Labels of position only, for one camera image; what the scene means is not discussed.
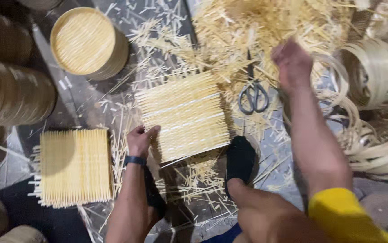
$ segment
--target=scissor handle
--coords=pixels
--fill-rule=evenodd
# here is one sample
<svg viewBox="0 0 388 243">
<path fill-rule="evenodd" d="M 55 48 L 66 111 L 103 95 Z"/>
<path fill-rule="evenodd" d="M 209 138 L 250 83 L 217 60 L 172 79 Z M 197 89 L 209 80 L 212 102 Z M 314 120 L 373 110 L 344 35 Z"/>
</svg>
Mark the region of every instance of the scissor handle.
<svg viewBox="0 0 388 243">
<path fill-rule="evenodd" d="M 254 87 L 255 88 L 254 88 L 253 108 L 254 108 L 256 113 L 262 113 L 269 106 L 269 96 L 267 95 L 267 92 L 263 88 L 263 86 L 261 86 L 259 83 L 254 83 Z M 264 96 L 264 104 L 263 104 L 263 106 L 260 109 L 257 108 L 257 105 L 258 105 L 258 93 L 259 93 L 259 91 L 261 91 L 261 93 Z"/>
<path fill-rule="evenodd" d="M 242 89 L 242 91 L 239 93 L 239 97 L 238 97 L 238 105 L 239 105 L 239 109 L 241 110 L 241 112 L 243 112 L 244 114 L 246 115 L 250 115 L 254 112 L 254 103 L 253 103 L 253 100 L 252 100 L 252 97 L 251 95 L 249 94 L 249 91 L 248 91 L 248 88 L 250 88 L 250 86 L 248 85 L 245 85 Z M 250 106 L 250 109 L 249 110 L 246 110 L 243 106 L 242 106 L 242 96 L 243 95 L 246 95 L 247 96 L 247 100 L 249 102 L 249 106 Z"/>
</svg>

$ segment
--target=stack of bamboo steamers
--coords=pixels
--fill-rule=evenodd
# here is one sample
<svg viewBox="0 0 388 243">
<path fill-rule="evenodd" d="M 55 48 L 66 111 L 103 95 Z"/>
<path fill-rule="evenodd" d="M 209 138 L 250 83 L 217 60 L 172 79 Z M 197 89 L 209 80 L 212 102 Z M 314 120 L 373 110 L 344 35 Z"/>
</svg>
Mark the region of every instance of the stack of bamboo steamers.
<svg viewBox="0 0 388 243">
<path fill-rule="evenodd" d="M 0 61 L 25 64 L 32 50 L 29 32 L 0 15 Z M 42 73 L 0 63 L 0 126 L 33 124 L 46 118 L 56 91 Z"/>
</svg>

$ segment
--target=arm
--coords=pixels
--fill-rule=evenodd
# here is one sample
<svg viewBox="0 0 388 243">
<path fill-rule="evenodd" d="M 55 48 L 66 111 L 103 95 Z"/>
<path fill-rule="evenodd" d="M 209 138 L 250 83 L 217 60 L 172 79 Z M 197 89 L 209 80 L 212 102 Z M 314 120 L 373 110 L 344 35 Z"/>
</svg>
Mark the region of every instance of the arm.
<svg viewBox="0 0 388 243">
<path fill-rule="evenodd" d="M 273 50 L 272 58 L 280 70 L 281 87 L 289 96 L 292 147 L 309 196 L 334 187 L 351 190 L 352 171 L 310 86 L 311 57 L 289 40 Z"/>
<path fill-rule="evenodd" d="M 144 132 L 138 126 L 127 135 L 130 156 L 146 159 L 152 136 L 156 136 L 159 126 Z M 109 243 L 140 243 L 146 238 L 149 218 L 148 205 L 144 184 L 143 166 L 135 163 L 127 164 L 121 193 L 109 220 L 109 231 L 106 242 Z"/>
</svg>

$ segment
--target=scissors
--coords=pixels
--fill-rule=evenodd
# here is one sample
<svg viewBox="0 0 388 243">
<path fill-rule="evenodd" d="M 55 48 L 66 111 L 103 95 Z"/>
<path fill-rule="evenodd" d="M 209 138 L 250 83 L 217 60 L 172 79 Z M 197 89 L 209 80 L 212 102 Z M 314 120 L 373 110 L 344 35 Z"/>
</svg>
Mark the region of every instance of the scissors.
<svg viewBox="0 0 388 243">
<path fill-rule="evenodd" d="M 248 60 L 251 60 L 251 54 L 248 50 Z M 247 67 L 247 73 L 248 73 L 248 80 L 252 81 L 252 84 L 247 84 L 242 88 L 242 91 L 239 93 L 238 97 L 238 104 L 239 109 L 246 115 L 252 114 L 254 111 L 256 113 L 262 113 L 266 110 L 267 106 L 269 105 L 269 96 L 267 95 L 266 90 L 260 85 L 258 79 L 254 80 L 254 66 L 253 64 L 249 64 Z M 243 96 L 246 96 L 248 103 L 249 103 L 249 109 L 246 110 L 242 106 L 242 98 Z M 264 104 L 262 107 L 259 106 L 259 96 L 264 96 Z"/>
</svg>

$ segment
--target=scissor blade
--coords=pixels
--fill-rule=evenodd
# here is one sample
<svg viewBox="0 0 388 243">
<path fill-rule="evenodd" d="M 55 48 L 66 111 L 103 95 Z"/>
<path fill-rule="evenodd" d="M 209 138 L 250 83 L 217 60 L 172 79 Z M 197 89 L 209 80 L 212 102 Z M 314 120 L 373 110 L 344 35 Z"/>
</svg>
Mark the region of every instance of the scissor blade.
<svg viewBox="0 0 388 243">
<path fill-rule="evenodd" d="M 251 54 L 248 50 L 247 59 L 251 60 Z M 254 79 L 254 65 L 252 63 L 248 64 L 247 66 L 247 73 L 248 73 L 248 80 Z"/>
</svg>

